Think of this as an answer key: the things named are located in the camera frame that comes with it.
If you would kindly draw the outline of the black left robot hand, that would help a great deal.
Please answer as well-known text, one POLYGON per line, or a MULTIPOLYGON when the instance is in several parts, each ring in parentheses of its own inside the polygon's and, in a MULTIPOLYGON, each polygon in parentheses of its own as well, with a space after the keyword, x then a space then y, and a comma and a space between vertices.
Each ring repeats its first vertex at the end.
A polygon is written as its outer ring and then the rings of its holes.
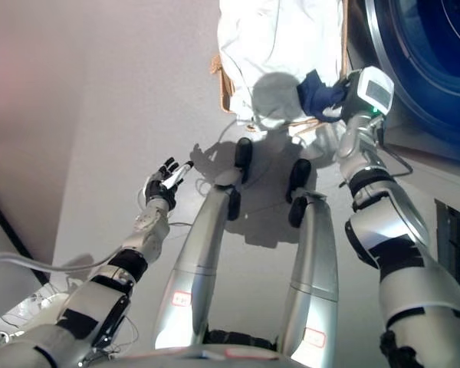
POLYGON ((193 166, 192 160, 180 164, 173 157, 169 157, 146 180, 142 188, 143 204, 148 205, 151 200, 163 199, 168 204, 169 211, 172 211, 176 207, 176 192, 193 166))

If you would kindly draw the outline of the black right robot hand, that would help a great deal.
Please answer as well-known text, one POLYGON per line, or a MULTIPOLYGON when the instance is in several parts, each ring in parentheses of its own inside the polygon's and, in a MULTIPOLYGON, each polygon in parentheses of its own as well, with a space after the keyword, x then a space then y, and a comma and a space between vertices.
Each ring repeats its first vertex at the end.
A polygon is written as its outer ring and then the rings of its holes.
POLYGON ((394 83, 378 67, 352 71, 347 78, 347 94, 341 102, 341 118, 347 122, 358 113, 386 116, 392 107, 394 83))

